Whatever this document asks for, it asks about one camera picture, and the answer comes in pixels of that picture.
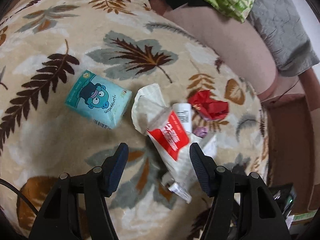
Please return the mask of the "pink crumpled wrapper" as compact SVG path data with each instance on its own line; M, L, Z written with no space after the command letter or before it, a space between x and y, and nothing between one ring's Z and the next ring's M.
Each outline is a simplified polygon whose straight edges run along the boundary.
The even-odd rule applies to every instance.
M208 133L207 127L197 127L193 130L193 134L197 137L204 138Z

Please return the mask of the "grey quilted pillow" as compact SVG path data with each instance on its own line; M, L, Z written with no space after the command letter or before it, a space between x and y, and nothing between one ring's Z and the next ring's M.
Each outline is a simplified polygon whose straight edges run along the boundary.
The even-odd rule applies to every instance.
M279 74L302 74L319 63L292 0L255 0L247 21L268 47Z

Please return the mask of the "leaf pattern beige blanket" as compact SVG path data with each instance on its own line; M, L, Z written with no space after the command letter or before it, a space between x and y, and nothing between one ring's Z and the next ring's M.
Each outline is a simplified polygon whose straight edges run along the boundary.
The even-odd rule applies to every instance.
M84 174L122 142L129 159L107 207L120 239L194 239L210 200L161 184L167 171L131 108L157 84L166 105L206 90L228 115L193 127L215 135L215 162L266 176L266 113L251 84L148 0L20 0L1 20L1 178L36 208L66 172Z

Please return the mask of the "pink bolster pillow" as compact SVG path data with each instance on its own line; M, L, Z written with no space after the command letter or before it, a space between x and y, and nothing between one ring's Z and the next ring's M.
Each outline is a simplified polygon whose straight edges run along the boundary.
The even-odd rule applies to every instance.
M209 46L233 72L250 82L261 101L290 101L305 92L299 78L282 77L260 35L248 23L215 9L183 5L172 9L165 0L150 0L152 9Z

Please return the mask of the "crumpled red wrapper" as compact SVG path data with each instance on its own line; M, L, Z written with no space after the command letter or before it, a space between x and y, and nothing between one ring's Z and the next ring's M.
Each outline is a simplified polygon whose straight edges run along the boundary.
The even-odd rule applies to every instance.
M204 120L223 120L229 113L229 104L210 97L210 90L200 90L188 99L188 103Z

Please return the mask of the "white red torn packet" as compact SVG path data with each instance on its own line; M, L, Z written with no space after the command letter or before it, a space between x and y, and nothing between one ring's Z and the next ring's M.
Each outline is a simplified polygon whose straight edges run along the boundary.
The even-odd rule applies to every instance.
M190 203L189 189L197 181L189 155L190 145L198 143L206 156L215 158L216 135L208 133L201 138L187 132L174 109L166 106L157 83L137 92L131 117L135 129L149 136L167 168L162 185Z

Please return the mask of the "white cream tube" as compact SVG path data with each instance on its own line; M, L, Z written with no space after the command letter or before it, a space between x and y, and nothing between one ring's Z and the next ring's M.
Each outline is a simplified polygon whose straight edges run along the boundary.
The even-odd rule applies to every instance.
M172 109L179 118L184 130L188 133L193 131L191 122L191 104L189 103L175 103Z

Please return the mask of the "teal tissue pack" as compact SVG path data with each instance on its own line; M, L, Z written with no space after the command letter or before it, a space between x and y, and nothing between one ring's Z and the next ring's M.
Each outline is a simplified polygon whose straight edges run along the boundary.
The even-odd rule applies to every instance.
M99 75L84 71L71 91L65 104L106 129L114 129L129 105L132 92Z

